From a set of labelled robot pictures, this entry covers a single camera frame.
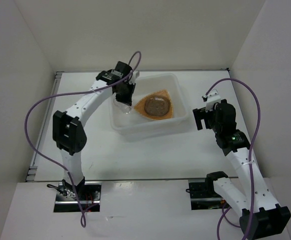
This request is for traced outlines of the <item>small clear glass dish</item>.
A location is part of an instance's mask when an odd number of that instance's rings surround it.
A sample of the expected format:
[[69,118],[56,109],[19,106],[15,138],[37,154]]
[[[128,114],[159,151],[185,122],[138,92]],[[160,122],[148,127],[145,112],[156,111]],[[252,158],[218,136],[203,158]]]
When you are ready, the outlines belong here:
[[113,99],[113,105],[124,114],[129,114],[133,109],[132,106],[119,102],[115,98]]

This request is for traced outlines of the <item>woven bamboo fan tray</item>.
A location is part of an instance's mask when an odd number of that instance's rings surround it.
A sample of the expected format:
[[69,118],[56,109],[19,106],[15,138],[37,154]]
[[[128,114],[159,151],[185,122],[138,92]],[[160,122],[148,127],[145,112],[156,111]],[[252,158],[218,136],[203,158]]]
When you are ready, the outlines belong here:
[[[168,113],[166,115],[164,115],[164,116],[151,116],[145,112],[144,105],[145,105],[146,98],[150,97],[150,96],[154,96],[154,95],[164,96],[170,100],[170,110],[168,111]],[[172,99],[171,99],[171,97],[166,89],[162,89],[162,90],[159,90],[157,92],[153,92],[153,93],[145,96],[134,106],[134,110],[138,114],[140,114],[142,117],[145,117],[145,118],[147,118],[149,120],[153,120],[153,121],[171,119],[174,115],[174,107],[173,107]]]

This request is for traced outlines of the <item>translucent white plastic bin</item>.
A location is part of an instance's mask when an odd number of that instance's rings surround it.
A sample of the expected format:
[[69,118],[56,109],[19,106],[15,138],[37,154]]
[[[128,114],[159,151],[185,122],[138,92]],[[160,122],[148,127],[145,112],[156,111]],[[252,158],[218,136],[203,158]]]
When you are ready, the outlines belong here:
[[[173,104],[173,117],[165,120],[150,120],[134,110],[134,106],[145,96],[160,90],[167,90]],[[173,132],[190,114],[190,106],[175,74],[164,72],[149,76],[140,76],[132,96],[132,111],[125,114],[117,109],[111,97],[109,114],[111,127],[127,138],[147,138]]]

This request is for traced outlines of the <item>smoky glass plate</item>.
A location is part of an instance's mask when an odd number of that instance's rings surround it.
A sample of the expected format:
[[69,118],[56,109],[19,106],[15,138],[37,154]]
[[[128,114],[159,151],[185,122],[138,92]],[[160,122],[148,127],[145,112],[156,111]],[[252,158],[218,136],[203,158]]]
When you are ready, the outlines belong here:
[[161,95],[149,96],[145,99],[144,111],[154,117],[163,117],[165,116],[171,107],[170,100]]

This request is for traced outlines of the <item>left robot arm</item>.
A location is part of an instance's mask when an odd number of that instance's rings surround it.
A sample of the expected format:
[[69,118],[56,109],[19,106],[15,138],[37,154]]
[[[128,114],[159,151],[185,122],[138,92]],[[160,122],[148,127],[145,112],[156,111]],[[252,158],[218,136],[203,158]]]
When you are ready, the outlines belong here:
[[125,106],[132,106],[132,96],[139,71],[121,61],[114,69],[100,72],[90,93],[84,94],[65,111],[57,110],[52,117],[52,139],[56,142],[62,157],[64,177],[62,186],[74,200],[85,195],[85,177],[82,171],[81,151],[87,143],[84,127],[88,119],[107,99],[115,100]]

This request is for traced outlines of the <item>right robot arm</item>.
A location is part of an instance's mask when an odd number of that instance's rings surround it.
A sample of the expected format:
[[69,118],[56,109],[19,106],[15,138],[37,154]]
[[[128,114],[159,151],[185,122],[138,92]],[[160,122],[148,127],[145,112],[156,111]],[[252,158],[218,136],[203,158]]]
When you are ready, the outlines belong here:
[[287,206],[281,206],[269,190],[252,154],[245,133],[237,129],[236,109],[225,99],[212,108],[194,109],[198,130],[213,130],[217,145],[234,168],[243,191],[233,186],[222,171],[205,178],[207,195],[220,195],[239,217],[239,227],[248,240],[281,234],[291,218]]

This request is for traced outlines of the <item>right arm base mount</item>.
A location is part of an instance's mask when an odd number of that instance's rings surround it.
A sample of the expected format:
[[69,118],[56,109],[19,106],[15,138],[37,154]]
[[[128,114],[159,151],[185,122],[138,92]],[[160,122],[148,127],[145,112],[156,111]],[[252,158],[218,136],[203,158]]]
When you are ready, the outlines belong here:
[[185,191],[189,194],[192,211],[221,209],[226,203],[220,195],[208,191],[204,178],[188,180]]

